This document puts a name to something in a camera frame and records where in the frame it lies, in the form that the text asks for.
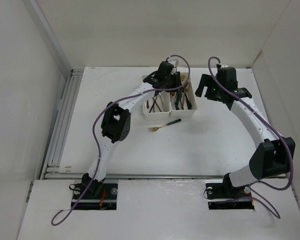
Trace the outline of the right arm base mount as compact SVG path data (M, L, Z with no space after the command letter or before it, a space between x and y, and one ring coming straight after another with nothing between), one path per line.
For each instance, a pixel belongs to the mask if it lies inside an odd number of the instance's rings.
M209 210L254 210L248 186L234 187L227 173L223 179L210 179L205 182L206 199Z

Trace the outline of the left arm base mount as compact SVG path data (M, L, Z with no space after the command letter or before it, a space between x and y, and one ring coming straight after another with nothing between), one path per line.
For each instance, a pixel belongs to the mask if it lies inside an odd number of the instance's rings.
M87 191L81 200L79 197L83 193L85 186L76 181L69 185L72 191L70 207L74 210L94 210L94 211L112 211L117 209L117 197L119 190L119 181L117 179L105 179L97 190L97 195Z

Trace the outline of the copper long fork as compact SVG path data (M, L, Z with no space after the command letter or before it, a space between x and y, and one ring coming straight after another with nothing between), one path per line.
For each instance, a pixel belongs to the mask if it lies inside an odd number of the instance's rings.
M160 106L157 103L157 98L158 98L158 96L156 96L155 99L153 100L153 105L155 105L158 108L159 112L162 112Z

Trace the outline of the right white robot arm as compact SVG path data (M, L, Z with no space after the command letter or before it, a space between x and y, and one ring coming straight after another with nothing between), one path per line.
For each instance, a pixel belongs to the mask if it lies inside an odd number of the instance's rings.
M252 94L245 87L238 87L235 68L219 66L216 76L203 74L195 95L225 104L255 145L248 165L224 176L221 190L225 196L233 197L241 187L293 172L295 141L278 133L260 113Z

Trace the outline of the gold fork black handle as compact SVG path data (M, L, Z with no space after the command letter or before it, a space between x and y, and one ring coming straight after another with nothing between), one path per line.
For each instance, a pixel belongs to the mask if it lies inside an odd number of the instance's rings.
M156 132L156 131L158 131L159 129L168 127L168 126L170 126L170 125L179 123L179 122L181 122L181 121L182 121L182 119L179 118L179 119L173 120L173 121L171 121L171 122L168 122L168 123L166 123L166 124L164 124L164 125L162 125L162 126L149 127L149 128L148 128L148 131L149 131L149 132Z

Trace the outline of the silver fork black handle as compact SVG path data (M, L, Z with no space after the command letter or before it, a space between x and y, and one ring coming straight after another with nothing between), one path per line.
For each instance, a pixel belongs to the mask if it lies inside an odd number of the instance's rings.
M154 113L155 112L155 105L157 103L157 98L158 98L158 95L155 94L154 97L152 98L152 105L151 105L151 108L149 110L149 113Z

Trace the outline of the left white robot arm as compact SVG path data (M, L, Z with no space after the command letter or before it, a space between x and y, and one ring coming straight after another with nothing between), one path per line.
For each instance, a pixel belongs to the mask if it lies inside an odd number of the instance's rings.
M130 132L132 113L159 92L181 86L181 83L175 80L177 66L177 59L162 61L158 69L146 76L132 94L109 102L93 123L92 134L98 154L88 172L81 178L84 192L90 198L101 195L112 154Z

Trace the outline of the brown copper spoon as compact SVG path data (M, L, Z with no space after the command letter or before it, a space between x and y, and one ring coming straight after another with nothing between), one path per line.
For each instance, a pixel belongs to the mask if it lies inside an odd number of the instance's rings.
M176 110L186 110L186 97L184 95L178 95L175 100L175 109Z

